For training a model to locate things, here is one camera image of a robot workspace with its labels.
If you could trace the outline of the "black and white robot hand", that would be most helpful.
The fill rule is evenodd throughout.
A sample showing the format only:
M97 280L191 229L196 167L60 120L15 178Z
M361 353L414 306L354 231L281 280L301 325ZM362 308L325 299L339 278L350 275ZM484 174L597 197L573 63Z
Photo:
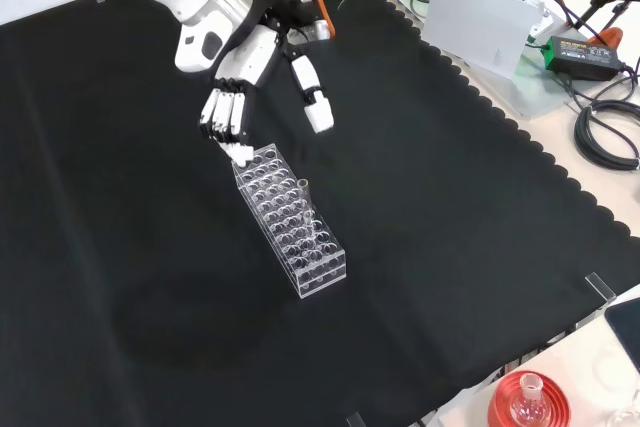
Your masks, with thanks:
M313 1L278 2L267 9L247 39L224 55L215 72L199 129L241 167L254 157L248 140L254 98L281 59L291 68L313 131L318 134L334 126L330 101L303 50L309 43L330 38L328 22L311 13Z

